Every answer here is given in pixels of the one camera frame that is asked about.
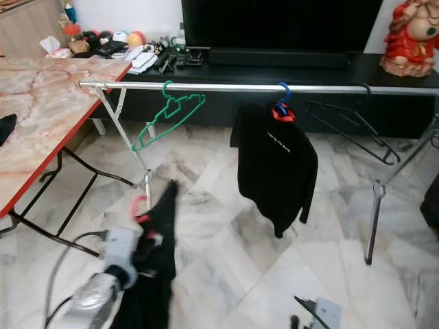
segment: green hanger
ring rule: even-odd
[[[154,120],[149,122],[146,127],[143,128],[143,130],[141,131],[141,133],[139,134],[139,142],[141,144],[140,147],[136,147],[136,143],[133,143],[131,146],[131,149],[135,152],[140,151],[141,149],[143,149],[144,147],[147,147],[149,144],[157,141],[158,139],[164,137],[164,135],[168,135],[172,130],[176,129],[177,127],[179,127],[180,125],[182,125],[193,113],[196,112],[196,110],[198,110],[201,105],[204,104],[204,102],[206,101],[206,96],[205,95],[201,95],[201,94],[191,94],[189,96],[183,96],[180,98],[175,98],[172,97],[171,95],[166,93],[166,87],[168,84],[172,84],[173,82],[171,80],[167,80],[165,82],[165,84],[163,84],[163,89],[162,89],[162,94],[163,97],[167,99],[166,102],[166,106],[159,112],[156,114],[156,116],[154,117]],[[150,139],[148,142],[144,143],[143,142],[143,135],[144,133],[147,132],[148,128],[151,125],[154,125],[158,118],[163,114],[165,116],[165,119],[169,119],[172,118],[175,114],[179,113],[181,111],[181,103],[183,101],[190,101],[191,99],[198,99],[198,105],[196,107],[193,108],[193,110],[191,112],[189,112],[183,119],[180,120],[180,122],[178,122],[177,124],[175,124],[173,127],[169,128],[167,131],[161,133],[160,135],[158,135],[156,138]],[[171,107],[172,104],[176,104],[177,108],[171,112],[168,113],[167,111],[169,110],[169,108]]]

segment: black cloth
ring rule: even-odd
[[[16,125],[16,114],[7,115],[0,119],[0,146],[6,142]]]
[[[274,234],[281,238],[301,208],[300,221],[306,223],[318,158],[296,124],[276,120],[271,106],[243,104],[230,146],[239,148],[239,192],[273,222]]]
[[[429,226],[439,227],[439,175],[425,193],[424,202],[420,205],[420,211]]]
[[[178,186],[170,182],[160,201],[148,212],[149,223],[142,223],[143,235],[133,256],[134,266],[153,278],[139,276],[135,285],[126,290],[112,329],[166,329],[169,321],[171,281],[176,276],[174,260],[174,221]],[[150,251],[147,233],[156,230],[163,235],[160,247]]]

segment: electrical cord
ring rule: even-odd
[[[50,274],[50,278],[49,278],[49,285],[47,287],[47,292],[46,292],[46,302],[45,302],[45,320],[44,320],[44,329],[47,329],[49,327],[49,323],[52,320],[52,318],[54,317],[55,313],[58,312],[58,310],[60,309],[60,307],[67,303],[69,301],[69,299],[64,300],[56,309],[55,311],[50,315],[49,314],[49,309],[50,309],[50,299],[51,299],[51,294],[52,291],[54,289],[54,283],[55,283],[55,277],[56,277],[56,273],[58,272],[60,265],[62,263],[62,261],[64,260],[65,256],[67,255],[67,252],[70,250],[70,247],[72,247],[76,241],[84,238],[85,236],[99,236],[102,239],[105,239],[105,235],[106,235],[106,231],[96,231],[96,232],[87,232],[87,233],[83,233],[79,236],[77,236],[76,238],[74,238],[70,244],[67,246],[67,248],[62,252],[62,254],[60,255],[60,257],[58,258],[58,260],[55,263],[54,269],[52,269],[52,272]]]

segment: marble floor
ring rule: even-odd
[[[128,127],[133,135],[141,129],[135,123]],[[295,221],[276,239],[271,223],[239,194],[237,150],[228,146],[229,136],[228,128],[181,127],[140,152],[155,173],[180,183],[171,329],[287,329],[293,314],[309,324],[310,315],[294,295],[338,303],[343,329],[437,328],[439,240],[419,211],[439,172],[437,149],[428,146],[388,187],[373,264],[367,267],[371,185],[389,167],[340,136],[310,134],[319,171],[308,224]],[[402,150],[412,142],[390,140]],[[91,132],[76,152],[97,168],[141,181],[136,162],[111,127],[106,136]],[[55,232],[90,176],[66,157],[64,169],[28,217]],[[31,187],[17,210],[39,186]],[[153,181],[153,202],[164,186]],[[64,237],[115,224],[133,227],[129,208],[139,194],[139,188],[99,177]],[[0,228],[9,224],[3,219]],[[84,244],[102,247],[93,238]],[[41,328],[48,273],[62,250],[25,226],[0,239],[0,328]],[[71,251],[56,281],[54,304],[101,265]]]

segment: white wall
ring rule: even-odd
[[[364,52],[384,53],[384,39],[389,30],[393,9],[403,2],[404,0],[383,0]],[[74,0],[74,4],[83,30],[109,29],[128,33],[139,30],[145,33],[147,40],[175,35],[183,21],[181,0]],[[436,62],[439,68],[438,52]]]
[[[181,0],[74,0],[83,30],[139,30],[147,40],[175,35],[183,22]]]

